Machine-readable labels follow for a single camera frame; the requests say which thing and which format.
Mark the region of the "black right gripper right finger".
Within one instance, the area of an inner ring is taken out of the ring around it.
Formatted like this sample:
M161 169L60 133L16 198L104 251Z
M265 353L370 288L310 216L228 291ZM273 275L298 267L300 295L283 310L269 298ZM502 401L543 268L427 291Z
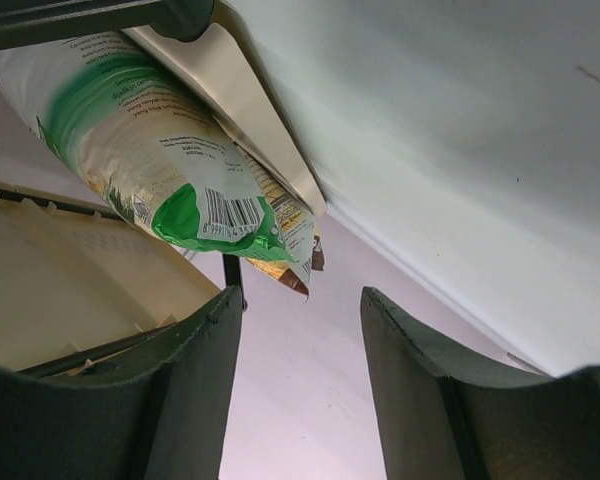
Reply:
M372 287L360 318L389 478L600 479L600 365L505 365Z

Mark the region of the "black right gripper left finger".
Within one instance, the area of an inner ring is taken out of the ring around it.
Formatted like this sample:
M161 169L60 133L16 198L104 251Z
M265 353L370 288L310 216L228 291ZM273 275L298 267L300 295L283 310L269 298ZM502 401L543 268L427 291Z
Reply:
M228 288L89 373L0 368L0 479L217 478L241 321Z

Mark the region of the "brown Chuba chips bag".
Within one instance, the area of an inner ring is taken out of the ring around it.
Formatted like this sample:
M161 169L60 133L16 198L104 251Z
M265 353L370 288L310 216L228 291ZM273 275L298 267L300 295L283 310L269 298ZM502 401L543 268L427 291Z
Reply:
M315 216L296 200L246 150L237 146L255 176L264 197L272 207L279 233L292 260L266 261L248 258L259 271L292 291L309 297L309 282L313 270L324 270L320 230Z

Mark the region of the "green Chuba cassava chips bag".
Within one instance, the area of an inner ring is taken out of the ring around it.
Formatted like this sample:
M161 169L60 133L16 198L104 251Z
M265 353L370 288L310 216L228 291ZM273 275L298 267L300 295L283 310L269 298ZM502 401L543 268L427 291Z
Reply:
M0 91L64 165L149 235L202 252L292 259L254 165L123 34L0 50Z

